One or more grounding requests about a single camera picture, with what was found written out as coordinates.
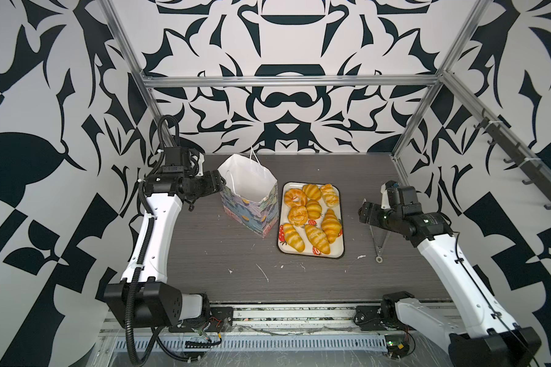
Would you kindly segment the white floral paper bag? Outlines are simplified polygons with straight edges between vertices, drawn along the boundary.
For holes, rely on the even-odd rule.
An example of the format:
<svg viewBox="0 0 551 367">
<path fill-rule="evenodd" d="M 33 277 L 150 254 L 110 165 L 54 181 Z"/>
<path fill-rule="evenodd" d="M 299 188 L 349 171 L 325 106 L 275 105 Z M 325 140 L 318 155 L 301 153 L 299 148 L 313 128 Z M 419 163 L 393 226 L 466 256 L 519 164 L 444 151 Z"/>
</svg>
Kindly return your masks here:
<svg viewBox="0 0 551 367">
<path fill-rule="evenodd" d="M 220 193 L 225 213 L 262 238 L 279 215 L 278 181 L 254 150 L 233 154 L 218 171 L 226 180 Z"/>
</svg>

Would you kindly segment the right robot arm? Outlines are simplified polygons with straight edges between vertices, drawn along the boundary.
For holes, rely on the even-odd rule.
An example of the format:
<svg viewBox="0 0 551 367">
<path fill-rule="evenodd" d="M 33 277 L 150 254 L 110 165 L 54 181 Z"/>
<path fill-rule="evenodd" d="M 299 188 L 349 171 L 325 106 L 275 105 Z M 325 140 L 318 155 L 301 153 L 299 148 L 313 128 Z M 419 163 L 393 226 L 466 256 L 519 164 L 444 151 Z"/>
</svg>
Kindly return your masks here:
<svg viewBox="0 0 551 367">
<path fill-rule="evenodd" d="M 444 350 L 454 366 L 538 365 L 542 342 L 537 332 L 521 327 L 489 292 L 443 215 L 423 212 L 412 186 L 390 180 L 380 192 L 381 203 L 364 202 L 359 220 L 411 242 L 439 277 L 462 324 L 454 324 L 406 291 L 384 295 L 376 315 L 359 310 L 355 324 L 413 328 Z"/>
</svg>

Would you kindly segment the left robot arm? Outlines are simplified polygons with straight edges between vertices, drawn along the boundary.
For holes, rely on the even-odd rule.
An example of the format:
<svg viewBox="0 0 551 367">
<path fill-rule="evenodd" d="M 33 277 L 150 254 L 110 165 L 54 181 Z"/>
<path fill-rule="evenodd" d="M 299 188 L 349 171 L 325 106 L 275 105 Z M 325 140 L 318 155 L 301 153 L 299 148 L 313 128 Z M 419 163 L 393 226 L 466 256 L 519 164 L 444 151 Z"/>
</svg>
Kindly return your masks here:
<svg viewBox="0 0 551 367">
<path fill-rule="evenodd" d="M 202 294 L 189 295 L 168 284 L 168 254 L 182 209 L 223 190 L 219 171 L 204 171 L 204 156 L 194 148 L 164 148 L 162 164 L 138 183 L 145 214 L 129 264 L 103 299 L 125 330 L 176 327 L 203 317 Z"/>
</svg>

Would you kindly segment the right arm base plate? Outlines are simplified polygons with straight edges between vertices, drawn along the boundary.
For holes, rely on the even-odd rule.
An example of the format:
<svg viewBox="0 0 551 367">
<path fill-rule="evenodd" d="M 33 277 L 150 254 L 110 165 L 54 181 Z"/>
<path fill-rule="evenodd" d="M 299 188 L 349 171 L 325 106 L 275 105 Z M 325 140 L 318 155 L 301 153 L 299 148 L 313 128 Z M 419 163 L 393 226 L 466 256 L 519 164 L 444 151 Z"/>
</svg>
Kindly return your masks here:
<svg viewBox="0 0 551 367">
<path fill-rule="evenodd" d="M 353 322 L 361 331 L 380 331 L 395 329 L 394 325 L 391 324 L 391 322 L 387 318 L 383 317 L 380 307 L 357 306 L 355 308 Z"/>
</svg>

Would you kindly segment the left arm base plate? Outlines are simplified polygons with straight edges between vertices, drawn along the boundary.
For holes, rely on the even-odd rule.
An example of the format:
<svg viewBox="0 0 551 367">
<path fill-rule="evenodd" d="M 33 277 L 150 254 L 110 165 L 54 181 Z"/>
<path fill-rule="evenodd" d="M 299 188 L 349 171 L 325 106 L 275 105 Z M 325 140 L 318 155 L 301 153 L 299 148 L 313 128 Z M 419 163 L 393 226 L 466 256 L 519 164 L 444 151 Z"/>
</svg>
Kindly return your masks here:
<svg viewBox="0 0 551 367">
<path fill-rule="evenodd" d="M 170 327 L 170 333 L 211 332 L 219 333 L 227 331 L 232 326 L 234 309 L 232 307 L 214 307 L 204 310 L 202 315 L 194 319 L 186 319 L 175 327 Z"/>
</svg>

